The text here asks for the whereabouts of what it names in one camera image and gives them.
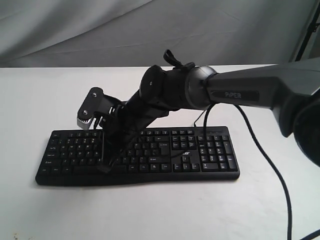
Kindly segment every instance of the spacebar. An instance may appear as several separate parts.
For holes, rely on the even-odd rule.
[[[91,175],[91,174],[101,174],[101,172],[97,169],[97,166],[75,166],[73,169],[73,174]]]

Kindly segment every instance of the black keyboard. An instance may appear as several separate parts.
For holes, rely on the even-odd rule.
[[[226,126],[146,128],[110,173],[101,130],[53,131],[35,176],[45,186],[108,186],[163,181],[235,180],[240,171]]]

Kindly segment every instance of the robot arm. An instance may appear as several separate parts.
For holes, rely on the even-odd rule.
[[[139,131],[170,111],[226,103],[271,109],[282,135],[294,132],[304,154],[320,166],[320,58],[226,73],[193,62],[182,65],[169,50],[164,59],[174,68],[150,67],[126,102],[98,87],[86,96],[78,125],[89,129],[95,119],[94,128],[99,124],[107,139],[108,156],[122,152]]]

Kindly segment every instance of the gray fabric backdrop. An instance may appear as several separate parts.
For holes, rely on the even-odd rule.
[[[165,49],[197,65],[288,62],[317,2],[11,1],[47,5],[19,24],[0,10],[2,67],[165,66]]]

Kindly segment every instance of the table surface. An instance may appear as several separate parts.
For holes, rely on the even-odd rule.
[[[218,72],[258,67],[214,66]],[[237,181],[112,187],[38,186],[35,175],[52,130],[77,129],[91,87],[127,100],[146,67],[0,68],[0,239],[285,239],[282,186],[240,113],[218,104],[209,126],[228,126]],[[282,137],[268,109],[244,107],[262,147],[282,173],[292,201],[293,239],[320,228],[320,168]],[[197,110],[171,112],[151,127],[191,126]]]

